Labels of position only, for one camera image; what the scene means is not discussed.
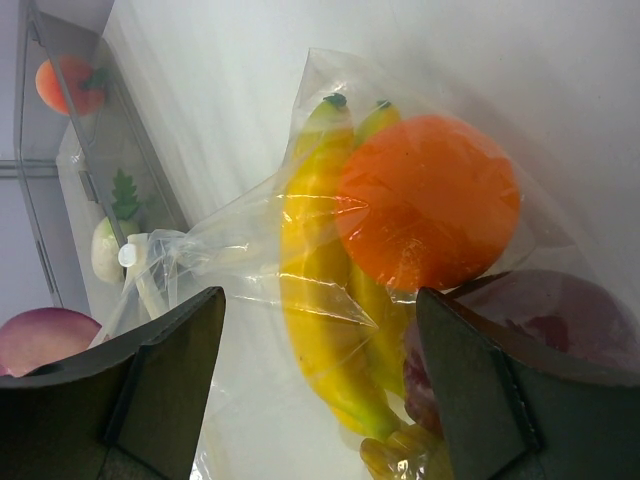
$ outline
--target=white vegetable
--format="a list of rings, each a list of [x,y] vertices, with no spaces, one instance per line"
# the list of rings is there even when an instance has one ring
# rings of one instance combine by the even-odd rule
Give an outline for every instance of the white vegetable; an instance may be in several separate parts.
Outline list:
[[[131,221],[120,220],[120,229],[125,238],[140,233],[138,225]],[[124,281],[122,266],[118,262],[118,242],[107,217],[103,218],[93,231],[91,239],[91,266],[103,282],[120,283]]]

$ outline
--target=plastic bag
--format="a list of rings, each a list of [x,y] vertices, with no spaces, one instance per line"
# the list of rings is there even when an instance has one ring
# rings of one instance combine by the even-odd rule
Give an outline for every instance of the plastic bag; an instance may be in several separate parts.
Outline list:
[[[482,127],[314,50],[279,171],[187,234],[131,239],[96,342],[207,286],[228,299],[193,478],[452,478],[412,334],[421,286],[638,368],[637,292]]]

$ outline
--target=yellow banana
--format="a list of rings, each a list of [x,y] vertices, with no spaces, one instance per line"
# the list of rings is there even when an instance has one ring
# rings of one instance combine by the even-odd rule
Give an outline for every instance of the yellow banana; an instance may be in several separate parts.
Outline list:
[[[403,426],[386,442],[366,438],[360,457],[374,480],[453,480],[446,442],[416,424]]]
[[[313,111],[294,147],[281,227],[280,289],[296,360],[313,388],[349,429],[384,439],[399,419],[368,373],[348,302],[336,294],[350,262],[334,225],[335,190],[353,149],[346,99],[333,94]]]
[[[400,120],[400,112],[395,106],[386,100],[378,102],[378,108],[358,127],[356,146]],[[376,283],[355,263],[351,267],[348,290],[378,326],[377,332],[368,337],[365,345],[373,379],[386,390],[404,398],[403,335],[409,325],[407,308],[394,303],[386,288]]]

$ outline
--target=plastic wrap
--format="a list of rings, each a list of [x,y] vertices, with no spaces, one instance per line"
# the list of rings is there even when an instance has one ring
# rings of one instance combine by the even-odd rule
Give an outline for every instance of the plastic wrap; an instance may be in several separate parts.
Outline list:
[[[95,342],[207,286],[228,299],[193,478],[452,478],[412,334],[423,286],[638,368],[624,272],[482,129],[360,58],[312,51],[278,172],[187,234],[131,239]]]

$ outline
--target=clear plastic bag of fruit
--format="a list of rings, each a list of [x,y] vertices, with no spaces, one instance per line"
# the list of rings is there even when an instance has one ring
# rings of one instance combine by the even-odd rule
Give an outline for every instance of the clear plastic bag of fruit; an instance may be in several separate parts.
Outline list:
[[[134,240],[96,342],[207,286],[228,299],[196,478],[453,478],[415,334],[423,286],[640,365],[637,292],[563,205],[483,125],[347,54],[310,53],[271,178],[187,234]]]

